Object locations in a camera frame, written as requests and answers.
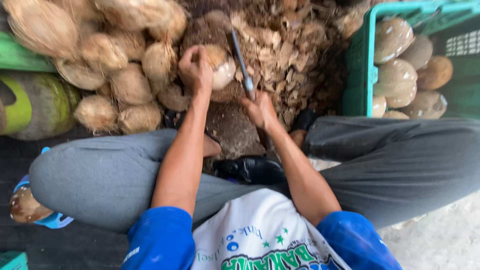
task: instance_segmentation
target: coconut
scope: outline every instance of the coconut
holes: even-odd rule
[[[383,118],[410,119],[410,117],[408,117],[408,115],[406,115],[402,112],[396,111],[396,110],[389,110],[388,112],[386,112],[383,115]]]
[[[52,62],[57,67],[60,75],[78,88],[95,90],[107,81],[102,73],[93,71],[81,61],[72,62],[67,59],[57,58]]]
[[[167,25],[173,8],[166,0],[94,0],[97,8],[113,25],[127,31]]]
[[[152,90],[142,67],[129,63],[120,72],[110,77],[113,96],[120,102],[130,105],[142,105],[153,100]]]
[[[445,56],[434,56],[425,67],[417,72],[419,89],[435,90],[450,81],[453,75],[453,65]]]
[[[166,87],[177,77],[177,54],[170,44],[157,42],[148,47],[142,60],[145,75]]]
[[[132,106],[122,111],[119,127],[125,134],[154,131],[162,121],[157,104]]]
[[[402,112],[410,118],[438,119],[447,110],[447,105],[445,97],[437,91],[420,90]]]
[[[413,42],[412,27],[402,18],[383,21],[375,27],[373,62],[385,63],[399,56]]]
[[[409,92],[402,93],[398,96],[386,98],[387,105],[389,108],[402,108],[410,104],[417,94],[417,85],[415,84],[412,87],[412,90]]]
[[[378,67],[378,80],[373,85],[373,94],[394,97],[411,93],[417,77],[415,68],[409,62],[395,59]]]
[[[80,48],[82,58],[95,71],[108,74],[127,67],[128,56],[122,46],[105,34],[91,35]]]
[[[29,187],[20,187],[11,197],[9,203],[13,220],[21,223],[33,223],[42,220],[53,213],[35,200]]]
[[[54,58],[75,58],[78,27],[66,11],[47,1],[11,11],[8,23],[20,44]]]
[[[85,97],[78,104],[74,116],[93,132],[117,129],[118,108],[112,105],[110,98],[104,96]]]
[[[381,118],[387,109],[385,97],[373,96],[372,117]]]
[[[171,40],[171,42],[177,43],[187,28],[187,16],[179,4],[175,2],[170,3],[175,14],[173,18],[165,25],[150,27],[148,32],[158,41],[169,42]]]
[[[416,36],[399,58],[408,61],[415,70],[425,66],[433,53],[433,44],[426,36]]]

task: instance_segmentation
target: gray pants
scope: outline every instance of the gray pants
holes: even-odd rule
[[[35,198],[92,225],[126,232],[150,206],[175,130],[99,137],[56,146],[30,167]],[[303,150],[342,162],[321,174],[343,210],[377,228],[424,214],[480,188],[480,122],[322,117]],[[289,196],[288,186],[238,185],[203,174],[194,228],[229,200],[259,188]]]

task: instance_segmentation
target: person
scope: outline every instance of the person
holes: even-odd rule
[[[400,269],[374,227],[479,188],[477,121],[325,117],[289,135],[263,92],[241,104],[271,137],[287,182],[201,174],[218,148],[204,135],[213,80],[205,49],[188,49],[179,73],[193,98],[178,132],[73,141],[30,167],[41,204],[129,230],[123,269]],[[305,154],[342,164],[319,173]]]

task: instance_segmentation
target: green star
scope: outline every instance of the green star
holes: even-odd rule
[[[277,237],[275,237],[275,238],[276,238],[276,243],[277,243],[277,244],[278,244],[278,243],[281,243],[281,244],[283,245],[283,237],[282,237],[282,235],[279,235],[279,236],[277,236]]]

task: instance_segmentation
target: green plastic crate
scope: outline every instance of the green plastic crate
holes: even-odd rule
[[[390,16],[406,19],[414,27],[415,34],[434,40],[434,55],[447,55],[452,61],[453,78],[438,90],[448,101],[444,117],[480,119],[480,91],[475,91],[480,89],[480,0],[393,2],[378,4],[369,10],[346,54],[349,75],[343,94],[343,114],[372,116],[373,85],[378,75],[373,65],[375,24]],[[471,42],[472,32],[478,34],[475,48],[459,55],[457,51],[462,49],[464,53],[465,50],[456,42],[462,35],[464,41],[467,35],[467,43]]]

